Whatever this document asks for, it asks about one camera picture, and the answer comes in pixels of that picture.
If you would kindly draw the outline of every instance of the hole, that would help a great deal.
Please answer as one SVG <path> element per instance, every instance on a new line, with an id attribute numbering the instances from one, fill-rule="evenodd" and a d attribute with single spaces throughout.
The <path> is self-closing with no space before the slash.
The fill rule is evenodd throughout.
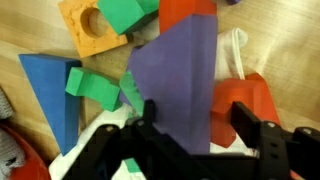
<path id="1" fill-rule="evenodd" d="M 16 160 L 17 160 L 17 157 L 14 157 L 14 158 L 9 159 L 9 160 L 7 161 L 6 166 L 10 166 L 10 165 L 12 165 L 13 163 L 15 163 L 15 162 L 16 162 Z"/>
<path id="2" fill-rule="evenodd" d="M 276 154 L 270 154 L 271 155 L 271 157 L 273 158 L 273 159 L 278 159 L 279 158 L 279 156 L 278 155 L 276 155 Z"/>
<path id="3" fill-rule="evenodd" d="M 278 144 L 276 143 L 270 143 L 272 147 L 278 147 Z"/>
<path id="4" fill-rule="evenodd" d="M 108 22 L 97 8 L 86 9 L 81 14 L 81 25 L 84 32 L 94 38 L 103 36 L 108 29 Z"/>

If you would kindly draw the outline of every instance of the blue foam triangle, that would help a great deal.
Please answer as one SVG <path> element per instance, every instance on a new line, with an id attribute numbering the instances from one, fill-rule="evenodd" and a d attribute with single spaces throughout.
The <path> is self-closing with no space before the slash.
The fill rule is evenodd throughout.
<path id="1" fill-rule="evenodd" d="M 51 127 L 62 155 L 78 140 L 79 97 L 65 92 L 74 59 L 45 55 L 20 54 L 20 61 Z"/>

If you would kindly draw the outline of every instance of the gray fabric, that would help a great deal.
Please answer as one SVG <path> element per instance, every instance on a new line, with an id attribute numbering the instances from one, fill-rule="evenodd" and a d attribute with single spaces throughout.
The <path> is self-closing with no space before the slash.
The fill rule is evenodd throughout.
<path id="1" fill-rule="evenodd" d="M 0 119 L 6 119 L 12 115 L 13 115 L 12 107 L 10 106 L 4 92 L 0 88 Z"/>
<path id="2" fill-rule="evenodd" d="M 0 180 L 7 180 L 11 170 L 24 163 L 23 150 L 9 134 L 0 129 Z"/>

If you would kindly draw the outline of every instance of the foam block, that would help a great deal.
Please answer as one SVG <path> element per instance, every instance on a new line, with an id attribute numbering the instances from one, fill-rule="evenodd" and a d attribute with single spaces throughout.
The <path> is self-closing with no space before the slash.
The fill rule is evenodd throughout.
<path id="1" fill-rule="evenodd" d="M 78 140 L 79 98 L 65 92 L 67 77 L 80 61 L 44 54 L 20 54 L 20 61 L 63 155 Z"/>
<path id="2" fill-rule="evenodd" d="M 129 58 L 143 99 L 156 103 L 155 127 L 189 153 L 209 153 L 216 42 L 216 17 L 191 15 Z"/>
<path id="3" fill-rule="evenodd" d="M 120 80 L 120 87 L 125 94 L 124 102 L 129 101 L 139 116 L 143 116 L 144 100 L 142 99 L 132 73 L 127 71 Z"/>
<path id="4" fill-rule="evenodd" d="M 259 74 L 246 76 L 246 80 L 228 79 L 214 89 L 211 109 L 211 141 L 228 148 L 236 139 L 230 124 L 233 101 L 244 103 L 258 118 L 280 125 L 271 94 Z"/>
<path id="5" fill-rule="evenodd" d="M 131 50 L 130 56 L 132 56 L 135 52 L 137 52 L 141 47 L 143 47 L 143 46 L 136 46 L 136 47 L 134 47 L 134 48 Z M 132 75 L 132 72 L 129 70 L 129 67 L 128 67 L 128 66 L 127 66 L 126 72 L 130 72 L 131 75 Z M 124 94 L 123 90 L 120 91 L 119 100 L 120 100 L 121 102 L 123 102 L 123 103 L 126 103 L 126 104 L 132 106 L 132 104 L 129 102 L 128 98 L 127 98 L 126 95 Z"/>
<path id="6" fill-rule="evenodd" d="M 211 0 L 161 0 L 159 5 L 160 33 L 191 14 L 216 15 L 216 4 Z"/>
<path id="7" fill-rule="evenodd" d="M 98 7 L 118 34 L 128 34 L 157 17 L 159 0 L 99 0 Z"/>
<path id="8" fill-rule="evenodd" d="M 124 162 L 126 163 L 127 169 L 130 173 L 141 172 L 139 165 L 133 158 L 125 159 Z"/>
<path id="9" fill-rule="evenodd" d="M 73 96 L 86 96 L 101 103 L 108 111 L 121 107 L 118 82 L 88 68 L 72 68 L 66 91 Z"/>
<path id="10" fill-rule="evenodd" d="M 96 3 L 97 0 L 65 0 L 59 3 L 61 14 L 82 58 L 128 43 L 127 37 L 118 36 L 109 24 L 101 37 L 92 32 L 89 17 L 97 10 Z"/>

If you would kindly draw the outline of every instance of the orange foam block with hole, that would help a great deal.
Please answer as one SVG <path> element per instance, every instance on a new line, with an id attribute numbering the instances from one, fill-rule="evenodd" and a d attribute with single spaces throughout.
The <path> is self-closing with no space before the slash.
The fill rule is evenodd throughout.
<path id="1" fill-rule="evenodd" d="M 160 33 L 191 14 L 216 15 L 217 7 L 211 0 L 160 0 Z"/>
<path id="2" fill-rule="evenodd" d="M 280 125 L 266 81 L 257 73 L 246 80 L 227 79 L 214 89 L 211 109 L 211 142 L 228 148 L 236 138 L 230 124 L 232 102 L 241 101 L 261 120 Z"/>
<path id="3" fill-rule="evenodd" d="M 97 1 L 65 0 L 59 3 L 61 14 L 82 58 L 128 43 L 126 35 L 117 35 L 109 24 L 102 36 L 92 32 L 89 25 L 89 16 L 93 11 L 98 10 Z"/>

